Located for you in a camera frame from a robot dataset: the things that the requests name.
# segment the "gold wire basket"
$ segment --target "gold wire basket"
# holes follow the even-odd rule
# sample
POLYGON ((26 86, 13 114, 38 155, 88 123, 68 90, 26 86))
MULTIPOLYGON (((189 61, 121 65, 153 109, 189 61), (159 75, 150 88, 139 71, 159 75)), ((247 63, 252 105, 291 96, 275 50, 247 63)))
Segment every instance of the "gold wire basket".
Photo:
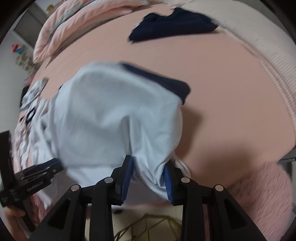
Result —
POLYGON ((158 226, 159 224, 163 222, 168 222, 168 225, 170 227, 171 232, 173 233, 173 236, 175 237, 174 240, 172 241, 179 241, 180 238, 180 233, 181 233, 181 224, 179 224, 177 221, 175 221, 172 217, 166 216, 166 215, 154 215, 154 214, 144 214, 143 217, 139 218, 126 228, 120 230, 115 236, 114 240, 115 241, 124 241, 123 240, 123 235, 130 230, 131 234, 131 239, 130 241, 136 241, 136 240, 142 240, 144 236, 147 237, 147 241, 150 241, 150 232, 151 229, 158 226), (149 220, 154 220, 156 223, 154 224, 149 224, 149 220), (144 222, 145 228, 143 231, 141 231, 139 234, 135 234, 135 226, 141 222, 144 222))

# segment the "pink fur cushion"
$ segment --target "pink fur cushion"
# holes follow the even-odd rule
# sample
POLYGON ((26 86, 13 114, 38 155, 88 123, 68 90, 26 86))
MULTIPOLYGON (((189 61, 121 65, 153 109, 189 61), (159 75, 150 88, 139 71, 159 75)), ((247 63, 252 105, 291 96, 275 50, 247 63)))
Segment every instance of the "pink fur cushion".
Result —
MULTIPOLYGON (((267 241, 281 239, 288 228, 292 212, 292 185, 281 166, 275 163, 263 164, 227 190, 267 241)), ((206 208, 204 213, 206 240, 210 240, 206 208)))
POLYGON ((38 63, 52 55, 76 30, 81 26, 104 22, 132 12, 131 8, 147 5, 147 0, 102 0, 93 1, 80 9, 77 13, 64 21, 53 31, 54 26, 73 6, 80 3, 80 0, 68 0, 47 19, 43 25, 33 52, 33 62, 38 63))

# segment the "navy blue trim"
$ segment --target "navy blue trim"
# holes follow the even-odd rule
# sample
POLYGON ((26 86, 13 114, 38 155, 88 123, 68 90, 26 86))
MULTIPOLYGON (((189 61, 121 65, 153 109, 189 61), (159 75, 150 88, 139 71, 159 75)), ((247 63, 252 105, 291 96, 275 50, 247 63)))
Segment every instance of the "navy blue trim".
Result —
POLYGON ((186 99, 187 95, 189 95, 189 93, 190 93, 189 85, 183 81, 159 76, 159 75, 147 72, 143 69, 139 69, 137 67, 134 67, 130 64, 122 63, 122 66, 125 67, 125 69, 127 69, 128 71, 130 71, 136 75, 143 76, 149 80, 152 80, 152 81, 160 84, 162 87, 166 88, 167 90, 173 92, 174 94, 176 94, 177 96, 180 97, 183 104, 185 103, 185 99, 186 99))

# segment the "bed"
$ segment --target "bed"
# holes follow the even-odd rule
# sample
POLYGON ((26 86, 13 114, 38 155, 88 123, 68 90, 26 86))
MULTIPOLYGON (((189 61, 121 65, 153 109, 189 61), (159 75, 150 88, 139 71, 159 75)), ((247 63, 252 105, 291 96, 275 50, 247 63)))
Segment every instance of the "bed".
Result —
MULTIPOLYGON (((209 34, 131 43, 127 38, 145 15, 173 11, 164 3, 139 7, 68 39, 44 60, 32 84, 47 78, 41 96, 50 99, 93 61, 124 61, 186 82, 191 93, 182 107, 183 131, 176 155, 199 184, 228 187, 267 240, 279 240, 292 202, 288 176, 276 162, 295 146, 295 44, 240 2, 197 0, 181 5, 210 16, 219 28, 209 34), (260 195, 266 185, 274 192, 260 195), (242 187, 252 198, 244 201, 242 187), (274 195, 274 201, 264 202, 274 195), (286 197, 287 203, 279 197, 286 197), (260 211, 252 213, 256 205, 260 211), (266 224, 258 220, 261 215, 266 219, 280 215, 282 223, 266 224)), ((31 165, 30 157, 26 165, 31 165)), ((37 195, 31 198, 31 207, 37 223, 50 209, 37 195)))

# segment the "mattress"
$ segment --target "mattress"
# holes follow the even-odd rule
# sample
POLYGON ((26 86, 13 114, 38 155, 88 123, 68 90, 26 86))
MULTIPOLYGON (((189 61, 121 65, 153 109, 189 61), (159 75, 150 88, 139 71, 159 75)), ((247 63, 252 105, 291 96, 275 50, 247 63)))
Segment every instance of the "mattress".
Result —
MULTIPOLYGON (((195 10, 195 5, 183 7, 195 10)), ((139 43, 127 38, 150 12, 169 15, 165 4, 139 8, 107 22, 45 60, 34 80, 49 79, 42 97, 93 61, 129 62, 190 85, 182 108, 177 156, 201 185, 228 187, 254 168, 277 162, 295 146, 290 113, 272 77, 237 39, 217 30, 139 43)))

